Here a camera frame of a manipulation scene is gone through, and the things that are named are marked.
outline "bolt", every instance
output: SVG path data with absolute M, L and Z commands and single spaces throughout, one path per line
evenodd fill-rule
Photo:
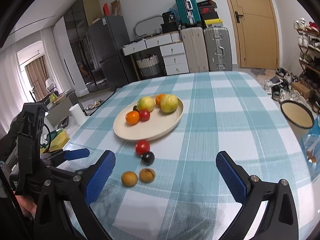
M 254 181 L 254 182 L 259 181 L 259 177 L 258 177 L 257 175 L 252 175 L 250 178 L 251 178 L 251 180 Z
M 45 182 L 44 182 L 44 185 L 45 186 L 49 186 L 51 184 L 51 180 L 47 179 Z
M 81 180 L 81 176 L 80 175 L 76 175 L 76 176 L 73 177 L 73 181 L 77 182 L 79 180 Z
M 284 186 L 287 186 L 288 182 L 285 179 L 281 179 L 281 184 L 284 185 Z

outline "desk leg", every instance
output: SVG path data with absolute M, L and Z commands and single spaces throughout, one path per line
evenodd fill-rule
M 139 77 L 139 74 L 138 74 L 138 71 L 137 71 L 137 66 L 136 66 L 136 63 L 135 63 L 135 61 L 134 61 L 134 59 L 133 59 L 132 54 L 130 54 L 130 59 L 131 59 L 131 62 L 132 62 L 134 71 L 135 71 L 135 73 L 136 73 L 136 76 L 137 76 L 138 80 L 140 80 L 140 77 Z

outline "brown curtain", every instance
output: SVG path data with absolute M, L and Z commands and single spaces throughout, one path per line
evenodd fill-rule
M 41 56 L 25 66 L 30 85 L 35 87 L 36 100 L 39 101 L 49 94 L 45 81 L 49 78 L 45 67 L 44 56 Z

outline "blue and white tablecloth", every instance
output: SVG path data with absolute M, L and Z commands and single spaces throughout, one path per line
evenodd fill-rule
M 174 94 L 183 100 L 180 124 L 151 142 L 156 172 L 150 184 L 124 187 L 121 175 L 145 166 L 135 144 L 116 137 L 119 112 L 140 97 Z M 273 100 L 248 74 L 210 72 L 131 83 L 106 101 L 78 130 L 65 149 L 88 148 L 90 156 L 60 167 L 75 171 L 95 163 L 104 150 L 116 166 L 91 208 L 113 239 L 218 239 L 238 213 L 215 158 L 225 150 L 249 175 L 264 181 L 289 181 L 296 204 L 300 239 L 314 217 L 310 174 L 292 130 Z M 259 209 L 247 239 L 260 223 Z

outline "gray refrigerator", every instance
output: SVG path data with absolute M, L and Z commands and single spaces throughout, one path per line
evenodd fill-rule
M 101 18 L 89 27 L 87 37 L 93 63 L 101 67 L 111 90 L 137 81 L 131 60 L 121 49 L 130 43 L 122 16 Z

